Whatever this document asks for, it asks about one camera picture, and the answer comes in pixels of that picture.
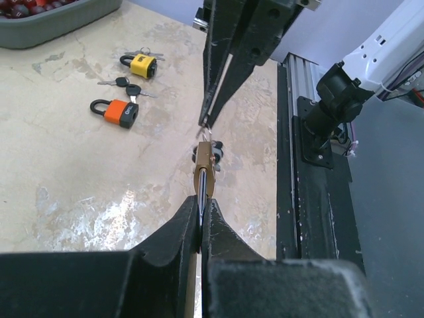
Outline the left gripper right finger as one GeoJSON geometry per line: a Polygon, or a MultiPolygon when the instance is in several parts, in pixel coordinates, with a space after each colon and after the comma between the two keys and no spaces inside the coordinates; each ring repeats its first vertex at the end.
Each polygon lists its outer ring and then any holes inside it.
{"type": "Polygon", "coordinates": [[[363,273],[344,260],[267,260],[224,220],[215,199],[203,213],[204,317],[373,317],[363,273]]]}

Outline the yellow padlock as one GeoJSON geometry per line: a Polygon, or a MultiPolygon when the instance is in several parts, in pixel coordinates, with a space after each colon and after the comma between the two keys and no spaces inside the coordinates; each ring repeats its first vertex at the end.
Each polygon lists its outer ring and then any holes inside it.
{"type": "Polygon", "coordinates": [[[146,80],[152,79],[156,75],[158,67],[155,57],[144,54],[123,55],[120,57],[120,63],[127,66],[132,74],[141,76],[146,80]]]}

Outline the small brass padlock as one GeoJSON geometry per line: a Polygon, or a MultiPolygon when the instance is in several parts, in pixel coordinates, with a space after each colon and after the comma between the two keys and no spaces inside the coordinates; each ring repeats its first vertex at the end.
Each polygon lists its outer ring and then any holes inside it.
{"type": "Polygon", "coordinates": [[[193,185],[197,195],[199,228],[202,229],[207,198],[212,197],[215,189],[215,157],[210,141],[201,141],[197,146],[193,185]]]}

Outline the orange padlock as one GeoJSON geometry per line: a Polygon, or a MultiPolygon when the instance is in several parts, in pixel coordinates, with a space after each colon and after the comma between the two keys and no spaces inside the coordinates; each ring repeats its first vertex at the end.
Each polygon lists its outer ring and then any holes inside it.
{"type": "Polygon", "coordinates": [[[90,110],[101,115],[108,123],[130,129],[138,116],[139,106],[136,103],[114,99],[96,99],[91,102],[90,110]]]}

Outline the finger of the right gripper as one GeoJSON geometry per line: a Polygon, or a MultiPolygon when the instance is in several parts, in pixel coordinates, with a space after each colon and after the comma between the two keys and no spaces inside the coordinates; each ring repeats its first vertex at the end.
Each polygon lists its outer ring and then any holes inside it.
{"type": "Polygon", "coordinates": [[[241,20],[223,76],[232,69],[237,90],[256,66],[262,66],[275,51],[283,36],[304,7],[299,1],[245,1],[241,20]]]}
{"type": "Polygon", "coordinates": [[[232,69],[223,76],[225,64],[236,38],[245,1],[204,1],[201,17],[207,23],[203,50],[203,103],[200,125],[215,123],[221,109],[235,94],[237,87],[231,79],[232,69]]]}

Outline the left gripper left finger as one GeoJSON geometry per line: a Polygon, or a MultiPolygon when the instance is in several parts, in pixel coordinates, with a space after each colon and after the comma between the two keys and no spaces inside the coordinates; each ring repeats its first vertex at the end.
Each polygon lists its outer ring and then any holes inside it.
{"type": "Polygon", "coordinates": [[[192,317],[197,198],[130,250],[1,255],[2,317],[192,317]]]}

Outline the yellow padlock keys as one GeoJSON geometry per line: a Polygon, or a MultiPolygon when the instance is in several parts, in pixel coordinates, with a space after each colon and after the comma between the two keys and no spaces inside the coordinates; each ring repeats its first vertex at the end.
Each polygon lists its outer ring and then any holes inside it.
{"type": "Polygon", "coordinates": [[[137,54],[143,54],[145,56],[151,56],[159,61],[165,61],[164,55],[161,53],[153,53],[149,48],[142,47],[139,50],[125,52],[127,55],[136,56],[137,54]]]}

